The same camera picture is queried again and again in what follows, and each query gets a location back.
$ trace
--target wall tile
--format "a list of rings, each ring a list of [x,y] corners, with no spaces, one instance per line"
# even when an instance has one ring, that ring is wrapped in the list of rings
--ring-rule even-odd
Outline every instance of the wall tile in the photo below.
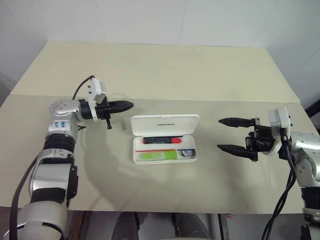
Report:
[[[10,90],[4,85],[0,78],[0,107],[6,100],[7,96],[10,94]]]
[[[276,0],[186,0],[180,44],[250,47]]]
[[[279,0],[253,47],[267,47],[289,79],[319,49],[320,1]]]
[[[185,0],[96,0],[108,43],[179,43]]]
[[[42,48],[47,40],[104,42],[94,0],[9,0]]]
[[[6,0],[0,0],[0,79],[11,90],[39,53]]]
[[[304,108],[320,99],[320,52],[288,80],[295,94],[300,98]]]
[[[316,129],[320,129],[320,112],[310,118]]]

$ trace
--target table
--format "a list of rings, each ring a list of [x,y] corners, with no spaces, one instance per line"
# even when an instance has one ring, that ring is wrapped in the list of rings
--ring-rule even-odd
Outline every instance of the table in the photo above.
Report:
[[[110,98],[300,103],[265,48],[120,43],[49,41],[11,94],[72,96],[92,74]]]
[[[56,96],[10,95],[0,111],[0,206],[9,206],[20,178],[42,149]],[[105,121],[86,121],[75,147],[78,194],[71,210],[271,213],[284,190],[288,163],[259,154],[258,162],[232,156],[217,144],[244,146],[248,128],[226,127],[225,117],[260,116],[269,124],[268,110],[283,103],[132,99],[135,107],[113,114],[112,130]],[[299,103],[285,104],[293,131],[316,133]],[[132,162],[130,118],[148,114],[199,114],[193,137],[198,159],[192,163],[136,165]],[[29,202],[27,189],[19,205]],[[301,213],[303,201],[296,184],[283,213]]]
[[[258,162],[232,156],[217,144],[245,145],[248,128],[218,123],[260,117],[287,106],[293,131],[317,134],[264,48],[48,42],[0,109],[0,206],[10,206],[22,174],[44,144],[49,105],[72,96],[91,74],[105,82],[109,100],[134,103],[105,121],[87,120],[75,147],[78,194],[70,210],[191,213],[272,213],[289,166],[277,156]],[[86,97],[85,88],[78,96]],[[199,114],[198,159],[192,163],[135,165],[130,118]],[[22,190],[19,206],[29,202]],[[301,213],[300,188],[282,213]]]

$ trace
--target robotic arm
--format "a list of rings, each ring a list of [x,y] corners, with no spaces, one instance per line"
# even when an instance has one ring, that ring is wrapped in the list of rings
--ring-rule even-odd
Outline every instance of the robotic arm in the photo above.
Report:
[[[278,153],[280,159],[288,162],[293,160],[294,166],[291,169],[294,170],[293,174],[301,187],[304,219],[309,222],[301,227],[301,239],[320,239],[320,137],[310,132],[291,132],[292,124],[285,107],[270,110],[269,121],[271,126],[260,125],[257,117],[221,119],[219,122],[229,127],[254,127],[254,131],[245,138],[245,147],[217,146],[227,153],[249,158],[253,162],[258,161],[258,152],[265,155]],[[287,158],[287,147],[291,159]]]
[[[110,114],[134,106],[124,100],[109,102],[104,83],[94,76],[90,77],[88,89],[88,101],[63,99],[51,104],[51,123],[29,181],[31,201],[17,214],[17,231],[12,229],[10,219],[10,232],[4,235],[4,240],[65,239],[68,206],[78,189],[75,144],[78,131],[85,128],[78,123],[106,120],[107,128],[111,129]]]

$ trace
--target open case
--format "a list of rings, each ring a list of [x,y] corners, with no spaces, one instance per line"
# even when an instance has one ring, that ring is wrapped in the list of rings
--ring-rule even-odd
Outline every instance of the open case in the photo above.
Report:
[[[192,134],[200,120],[197,114],[137,115],[131,118],[135,164],[188,163],[198,154]],[[179,138],[180,143],[145,144],[144,138]]]

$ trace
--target green item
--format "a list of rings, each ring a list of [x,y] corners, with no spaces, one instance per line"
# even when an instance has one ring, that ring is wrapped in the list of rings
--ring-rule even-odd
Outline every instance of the green item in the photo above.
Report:
[[[176,150],[170,151],[151,151],[140,154],[141,161],[163,161],[163,160],[177,160],[178,154]]]

